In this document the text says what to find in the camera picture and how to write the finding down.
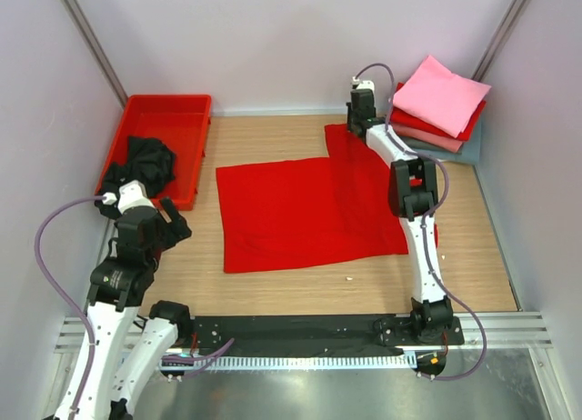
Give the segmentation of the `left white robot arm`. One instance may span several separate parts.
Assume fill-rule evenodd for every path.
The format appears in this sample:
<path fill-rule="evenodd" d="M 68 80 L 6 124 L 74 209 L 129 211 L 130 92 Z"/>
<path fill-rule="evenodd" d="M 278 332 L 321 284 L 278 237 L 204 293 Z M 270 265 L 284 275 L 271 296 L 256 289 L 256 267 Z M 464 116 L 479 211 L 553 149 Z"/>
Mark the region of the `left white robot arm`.
<path fill-rule="evenodd" d="M 129 356 L 122 356 L 161 254 L 192 234 L 170 198 L 160 204 L 140 199 L 119 208 L 109 254 L 90 276 L 87 308 L 74 309 L 85 334 L 55 419 L 133 418 L 163 355 L 193 332 L 187 305 L 160 300 L 151 307 Z"/>

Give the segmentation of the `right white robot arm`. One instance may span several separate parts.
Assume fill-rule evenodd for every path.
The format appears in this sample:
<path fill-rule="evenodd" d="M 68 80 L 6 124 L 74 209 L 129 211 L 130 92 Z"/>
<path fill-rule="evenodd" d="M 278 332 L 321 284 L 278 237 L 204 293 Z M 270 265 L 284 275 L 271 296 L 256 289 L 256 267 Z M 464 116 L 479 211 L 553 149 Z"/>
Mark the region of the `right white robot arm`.
<path fill-rule="evenodd" d="M 437 256 L 437 165 L 406 145 L 389 120 L 376 114 L 372 82 L 356 81 L 346 106 L 349 132 L 362 139 L 389 167 L 388 204 L 405 233 L 415 277 L 411 336 L 420 343 L 436 344 L 443 340 L 454 318 Z"/>

